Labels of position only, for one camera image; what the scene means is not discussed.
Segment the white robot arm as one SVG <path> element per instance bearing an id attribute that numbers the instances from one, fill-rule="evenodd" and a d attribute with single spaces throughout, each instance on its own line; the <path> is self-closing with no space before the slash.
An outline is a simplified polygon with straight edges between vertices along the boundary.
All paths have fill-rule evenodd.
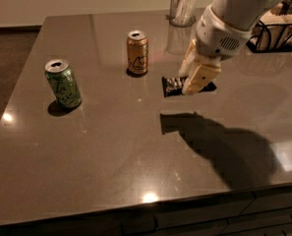
<path id="1" fill-rule="evenodd" d="M 201 91 L 221 72 L 220 62 L 239 54 L 262 15 L 282 0 L 213 0 L 197 22 L 179 75 L 182 93 Z"/>

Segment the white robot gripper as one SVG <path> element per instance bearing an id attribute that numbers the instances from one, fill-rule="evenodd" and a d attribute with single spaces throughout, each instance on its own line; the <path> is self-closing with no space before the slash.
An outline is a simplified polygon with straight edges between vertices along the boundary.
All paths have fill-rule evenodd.
<path id="1" fill-rule="evenodd" d="M 201 91 L 221 72 L 217 64 L 197 62 L 197 50 L 202 56 L 227 59 L 239 54 L 251 32 L 230 27 L 215 15 L 211 6 L 207 6 L 197 22 L 195 37 L 190 41 L 178 72 L 180 77 L 186 77 L 183 94 Z"/>

